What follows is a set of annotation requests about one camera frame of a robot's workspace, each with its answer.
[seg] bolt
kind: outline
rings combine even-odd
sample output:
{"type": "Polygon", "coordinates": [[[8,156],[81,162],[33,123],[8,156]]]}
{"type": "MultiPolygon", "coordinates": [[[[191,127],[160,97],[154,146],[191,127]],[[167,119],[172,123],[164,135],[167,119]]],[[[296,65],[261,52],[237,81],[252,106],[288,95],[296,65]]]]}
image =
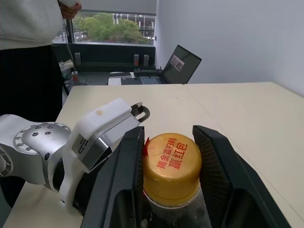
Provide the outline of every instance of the bolt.
{"type": "Polygon", "coordinates": [[[46,155],[44,156],[44,160],[48,160],[50,154],[49,153],[46,153],[46,155]]]}

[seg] black pants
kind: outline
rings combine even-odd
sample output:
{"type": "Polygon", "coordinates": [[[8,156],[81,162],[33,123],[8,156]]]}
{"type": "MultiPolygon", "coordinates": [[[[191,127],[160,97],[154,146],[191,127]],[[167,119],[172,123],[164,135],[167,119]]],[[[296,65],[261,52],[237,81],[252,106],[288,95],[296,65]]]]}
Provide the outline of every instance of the black pants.
{"type": "MultiPolygon", "coordinates": [[[[51,46],[0,51],[0,116],[34,122],[56,121],[62,108],[62,76],[51,46]]],[[[23,187],[19,177],[0,178],[12,207],[23,187]]]]}

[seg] window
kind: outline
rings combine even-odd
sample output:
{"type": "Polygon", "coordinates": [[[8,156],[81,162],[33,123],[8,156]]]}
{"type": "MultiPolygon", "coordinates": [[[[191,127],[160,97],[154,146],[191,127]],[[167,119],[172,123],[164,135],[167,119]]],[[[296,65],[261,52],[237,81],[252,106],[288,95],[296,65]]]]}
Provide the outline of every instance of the window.
{"type": "Polygon", "coordinates": [[[155,16],[79,12],[73,19],[76,42],[153,44],[155,16]]]}
{"type": "Polygon", "coordinates": [[[53,43],[60,44],[60,43],[66,43],[67,36],[66,36],[66,23],[67,21],[63,20],[63,27],[62,30],[59,32],[59,34],[53,39],[53,43]]]}

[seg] laptop screen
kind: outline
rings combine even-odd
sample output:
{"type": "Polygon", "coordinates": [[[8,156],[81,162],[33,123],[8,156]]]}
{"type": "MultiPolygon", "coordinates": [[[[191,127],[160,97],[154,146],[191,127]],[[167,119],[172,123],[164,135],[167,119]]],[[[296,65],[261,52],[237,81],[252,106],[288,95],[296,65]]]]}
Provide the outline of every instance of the laptop screen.
{"type": "Polygon", "coordinates": [[[200,62],[201,58],[178,45],[165,66],[162,76],[169,84],[187,84],[200,62]]]}

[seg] person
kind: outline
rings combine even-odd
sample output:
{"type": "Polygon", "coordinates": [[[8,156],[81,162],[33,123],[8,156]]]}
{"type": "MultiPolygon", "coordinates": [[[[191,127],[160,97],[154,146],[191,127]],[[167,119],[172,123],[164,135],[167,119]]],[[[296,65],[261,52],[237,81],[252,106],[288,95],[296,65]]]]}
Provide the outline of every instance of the person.
{"type": "MultiPolygon", "coordinates": [[[[62,108],[62,75],[52,40],[81,9],[71,0],[0,1],[0,116],[14,114],[34,122],[56,121],[62,108]]],[[[23,187],[19,177],[0,178],[12,207],[23,187]]]]}

